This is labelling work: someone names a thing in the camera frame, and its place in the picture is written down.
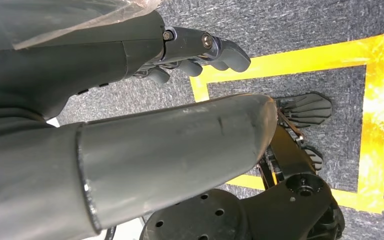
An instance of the plastic sheet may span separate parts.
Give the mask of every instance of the plastic sheet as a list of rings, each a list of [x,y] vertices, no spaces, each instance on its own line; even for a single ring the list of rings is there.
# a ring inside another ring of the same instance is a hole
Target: plastic sheet
[[[146,15],[161,0],[0,0],[0,50]]]
[[[207,84],[328,69],[366,66],[357,192],[332,189],[339,205],[384,211],[384,34],[359,40],[254,57],[245,72],[205,66],[191,77],[196,102],[210,98]],[[260,177],[242,175],[228,184],[263,190]]]

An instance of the mounting hole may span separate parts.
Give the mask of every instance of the mounting hole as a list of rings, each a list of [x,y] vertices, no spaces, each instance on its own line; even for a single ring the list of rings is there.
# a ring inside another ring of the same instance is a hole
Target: mounting hole
[[[219,210],[215,211],[216,216],[221,216],[223,214],[225,214],[225,211],[223,209],[219,209]]]
[[[85,89],[85,90],[83,90],[83,91],[79,91],[79,92],[77,93],[77,95],[84,94],[84,93],[87,93],[87,92],[89,92],[89,89]]]
[[[303,197],[310,197],[313,193],[309,190],[302,190],[299,192],[299,195],[303,196]]]
[[[208,236],[207,235],[202,235],[198,238],[198,240],[208,240]]]
[[[164,222],[163,222],[163,221],[158,221],[158,222],[155,224],[155,227],[160,228],[162,225],[164,225]]]

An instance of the screw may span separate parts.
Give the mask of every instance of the screw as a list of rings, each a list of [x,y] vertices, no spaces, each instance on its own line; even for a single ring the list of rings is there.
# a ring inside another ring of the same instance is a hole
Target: screw
[[[162,39],[164,39],[166,41],[172,40],[173,39],[173,33],[171,31],[165,31],[162,34]]]
[[[205,33],[202,35],[202,44],[204,48],[210,49],[213,46],[213,38],[208,33]]]

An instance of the black metal bracket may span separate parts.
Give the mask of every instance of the black metal bracket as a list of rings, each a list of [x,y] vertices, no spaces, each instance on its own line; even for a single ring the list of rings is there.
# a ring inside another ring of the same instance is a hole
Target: black metal bracket
[[[278,125],[258,164],[266,191],[239,200],[212,189],[157,211],[140,240],[336,240],[345,220],[329,185]]]

